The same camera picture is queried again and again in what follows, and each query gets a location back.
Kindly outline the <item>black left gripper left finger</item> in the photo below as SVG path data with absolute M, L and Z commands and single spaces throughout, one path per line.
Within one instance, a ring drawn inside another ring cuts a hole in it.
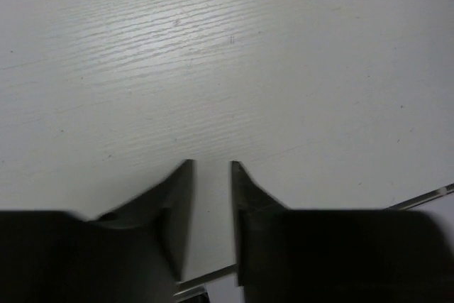
M 86 220 L 1 212 L 2 302 L 173 302 L 184 272 L 195 161 Z

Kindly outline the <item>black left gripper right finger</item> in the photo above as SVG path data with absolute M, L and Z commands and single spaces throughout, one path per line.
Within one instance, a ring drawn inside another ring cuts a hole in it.
M 246 302 L 452 302 L 453 249 L 422 211 L 292 209 L 231 163 Z

